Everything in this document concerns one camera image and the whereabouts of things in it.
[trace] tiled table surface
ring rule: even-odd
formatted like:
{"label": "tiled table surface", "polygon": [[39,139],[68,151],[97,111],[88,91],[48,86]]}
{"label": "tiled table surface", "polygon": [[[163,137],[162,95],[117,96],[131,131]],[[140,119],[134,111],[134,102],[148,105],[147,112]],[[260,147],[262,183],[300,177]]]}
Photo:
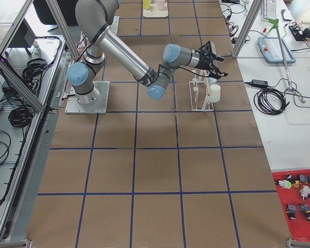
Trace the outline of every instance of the tiled table surface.
{"label": "tiled table surface", "polygon": [[[169,18],[141,18],[123,1],[119,36],[157,68],[166,44],[232,46],[218,2],[169,1]],[[163,99],[111,57],[106,115],[61,109],[27,237],[42,247],[286,247],[290,237],[236,60],[220,68],[214,113],[190,110],[177,71]]]}

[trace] blue joint cap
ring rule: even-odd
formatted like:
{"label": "blue joint cap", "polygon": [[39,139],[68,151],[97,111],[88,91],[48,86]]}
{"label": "blue joint cap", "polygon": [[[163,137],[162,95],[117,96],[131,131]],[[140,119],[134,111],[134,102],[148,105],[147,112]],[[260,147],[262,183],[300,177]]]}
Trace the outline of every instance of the blue joint cap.
{"label": "blue joint cap", "polygon": [[75,63],[68,68],[67,77],[72,86],[80,86],[88,78],[88,68],[81,62]]}
{"label": "blue joint cap", "polygon": [[162,96],[165,93],[165,88],[158,86],[158,85],[154,85],[154,86],[150,86],[147,89],[147,95],[154,100],[159,100],[162,98]]}
{"label": "blue joint cap", "polygon": [[167,63],[172,63],[178,58],[179,54],[180,54],[179,45],[168,44],[164,49],[163,59]]}

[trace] red tray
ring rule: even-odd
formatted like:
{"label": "red tray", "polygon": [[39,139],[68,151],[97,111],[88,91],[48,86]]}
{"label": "red tray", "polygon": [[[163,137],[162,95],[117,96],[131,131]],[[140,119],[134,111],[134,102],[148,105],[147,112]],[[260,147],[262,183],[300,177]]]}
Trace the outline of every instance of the red tray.
{"label": "red tray", "polygon": [[[294,177],[300,174],[305,174],[310,177],[310,169],[292,170],[288,172],[275,172],[272,176],[275,181],[286,179],[287,173],[292,174]],[[297,208],[298,205],[306,203],[310,208],[310,198],[303,201],[298,188],[292,187],[291,189],[283,189],[280,186],[276,186],[278,195],[281,201],[282,208],[285,213],[286,221],[292,234],[292,237],[297,241],[310,242],[310,222],[306,220],[303,213],[297,210],[297,220],[289,220],[286,214],[286,205],[294,204]]]}

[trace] white keyboard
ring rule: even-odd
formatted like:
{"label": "white keyboard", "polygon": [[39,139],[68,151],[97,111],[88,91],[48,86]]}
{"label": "white keyboard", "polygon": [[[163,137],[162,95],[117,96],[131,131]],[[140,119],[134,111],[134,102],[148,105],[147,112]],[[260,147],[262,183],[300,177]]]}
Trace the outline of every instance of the white keyboard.
{"label": "white keyboard", "polygon": [[263,0],[263,19],[277,19],[277,0]]}

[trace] yellow object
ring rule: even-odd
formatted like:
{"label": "yellow object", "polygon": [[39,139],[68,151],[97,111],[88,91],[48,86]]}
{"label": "yellow object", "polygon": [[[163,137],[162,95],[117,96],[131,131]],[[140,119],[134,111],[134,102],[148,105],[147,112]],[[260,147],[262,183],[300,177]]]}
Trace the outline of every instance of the yellow object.
{"label": "yellow object", "polygon": [[144,2],[144,9],[150,9],[151,0],[143,0],[143,2]]}

